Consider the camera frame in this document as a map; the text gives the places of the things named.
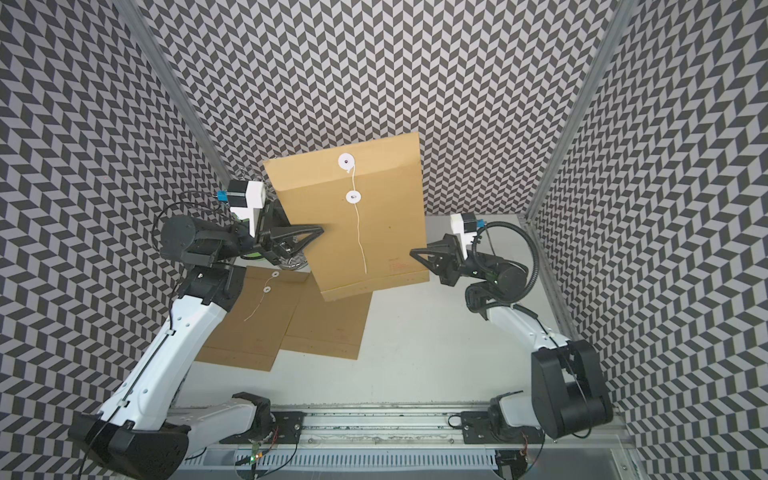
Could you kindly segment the brown file bag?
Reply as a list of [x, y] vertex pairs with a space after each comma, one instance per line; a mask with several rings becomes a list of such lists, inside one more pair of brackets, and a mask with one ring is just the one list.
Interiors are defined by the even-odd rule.
[[232, 310], [198, 353], [198, 362], [269, 371], [310, 275], [248, 267]]
[[427, 244], [418, 133], [265, 161], [293, 225], [324, 232], [304, 250], [335, 301], [428, 281], [410, 252]]
[[312, 274], [281, 343], [281, 349], [357, 360], [372, 294], [325, 301]]

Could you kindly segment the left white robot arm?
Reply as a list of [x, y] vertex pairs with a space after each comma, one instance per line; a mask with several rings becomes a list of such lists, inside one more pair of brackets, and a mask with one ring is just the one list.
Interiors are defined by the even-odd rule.
[[269, 201], [248, 222], [222, 225], [192, 215], [164, 220], [157, 248], [181, 263], [167, 318], [133, 371], [94, 413], [78, 413], [69, 440], [84, 460], [130, 479], [167, 479], [184, 460], [223, 440], [274, 446], [279, 424], [265, 397], [245, 392], [194, 413], [171, 405], [205, 342], [240, 297], [246, 269], [238, 258], [257, 253], [278, 266], [324, 232], [292, 225]]

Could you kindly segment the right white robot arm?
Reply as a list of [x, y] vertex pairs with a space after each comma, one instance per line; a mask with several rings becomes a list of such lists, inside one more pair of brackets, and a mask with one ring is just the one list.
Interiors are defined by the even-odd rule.
[[490, 401], [493, 438], [502, 443], [568, 435], [584, 439], [614, 418], [599, 355], [588, 341], [554, 332], [522, 305], [540, 270], [533, 239], [521, 228], [513, 229], [530, 250], [532, 264], [526, 266], [479, 251], [478, 244], [490, 236], [490, 229], [481, 228], [467, 246], [447, 234], [424, 248], [412, 249], [410, 255], [443, 285], [455, 286], [462, 277], [472, 279], [464, 294], [467, 309], [517, 341], [529, 355], [529, 388], [499, 394]]

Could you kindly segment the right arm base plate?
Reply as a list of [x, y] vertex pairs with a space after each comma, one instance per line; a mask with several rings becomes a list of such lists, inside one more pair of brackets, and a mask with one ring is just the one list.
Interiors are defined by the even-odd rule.
[[463, 441], [468, 445], [541, 445], [544, 433], [533, 426], [510, 426], [495, 413], [462, 411], [459, 414]]

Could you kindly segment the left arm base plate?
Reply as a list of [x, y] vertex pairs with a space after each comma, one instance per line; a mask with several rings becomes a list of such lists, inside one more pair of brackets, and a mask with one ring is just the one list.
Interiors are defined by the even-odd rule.
[[250, 430], [240, 436], [239, 443], [267, 445], [297, 445], [300, 441], [306, 414], [298, 410], [272, 412], [258, 420]]

